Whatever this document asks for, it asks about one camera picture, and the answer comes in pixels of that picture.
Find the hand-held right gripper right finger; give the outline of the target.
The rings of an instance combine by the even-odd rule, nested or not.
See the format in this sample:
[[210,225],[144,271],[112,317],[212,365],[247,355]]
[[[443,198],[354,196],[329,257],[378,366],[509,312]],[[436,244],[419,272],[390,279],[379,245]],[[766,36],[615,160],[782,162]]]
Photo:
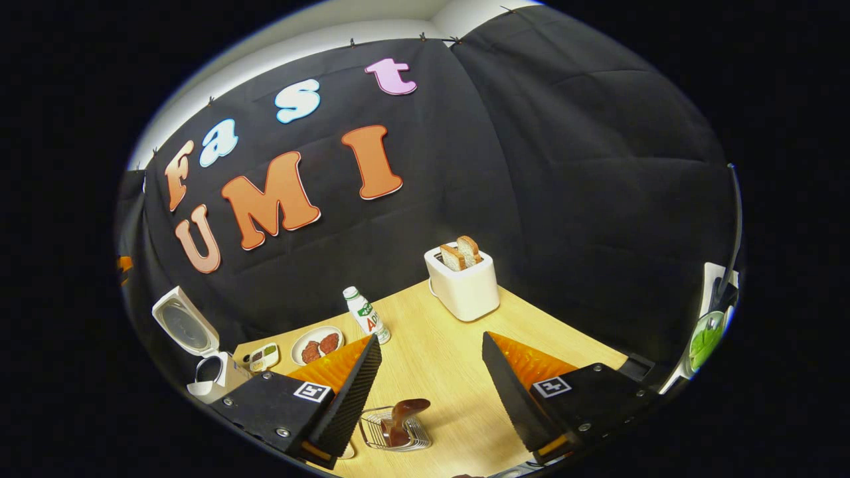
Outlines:
[[502,406],[537,462],[579,459],[661,405],[661,395],[597,362],[577,367],[493,332],[482,358]]

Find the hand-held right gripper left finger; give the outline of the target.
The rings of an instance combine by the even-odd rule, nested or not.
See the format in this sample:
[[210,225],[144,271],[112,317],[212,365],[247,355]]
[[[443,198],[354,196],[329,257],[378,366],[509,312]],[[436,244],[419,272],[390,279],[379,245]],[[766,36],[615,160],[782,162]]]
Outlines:
[[211,408],[277,453],[333,469],[349,444],[381,362],[379,340],[367,336],[289,375],[263,372]]

